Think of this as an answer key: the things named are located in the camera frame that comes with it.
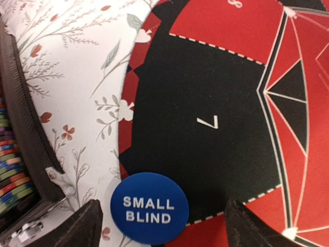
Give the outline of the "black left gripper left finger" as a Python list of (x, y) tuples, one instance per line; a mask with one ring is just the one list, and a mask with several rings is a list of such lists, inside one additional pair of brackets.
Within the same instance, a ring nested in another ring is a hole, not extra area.
[(89, 200), (62, 224), (27, 246), (99, 246), (103, 211), (99, 200)]

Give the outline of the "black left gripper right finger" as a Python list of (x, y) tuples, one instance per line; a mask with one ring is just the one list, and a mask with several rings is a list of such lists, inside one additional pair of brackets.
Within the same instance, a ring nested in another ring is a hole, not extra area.
[(238, 200), (230, 199), (227, 202), (225, 224), (229, 246), (298, 246), (297, 243), (272, 229)]

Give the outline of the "blue small blind button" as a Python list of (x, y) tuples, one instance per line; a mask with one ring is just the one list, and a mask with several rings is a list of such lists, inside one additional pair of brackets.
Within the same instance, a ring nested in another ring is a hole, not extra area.
[(115, 225), (130, 239), (149, 245), (172, 241), (185, 229), (189, 203), (170, 178), (142, 172), (122, 180), (109, 208)]

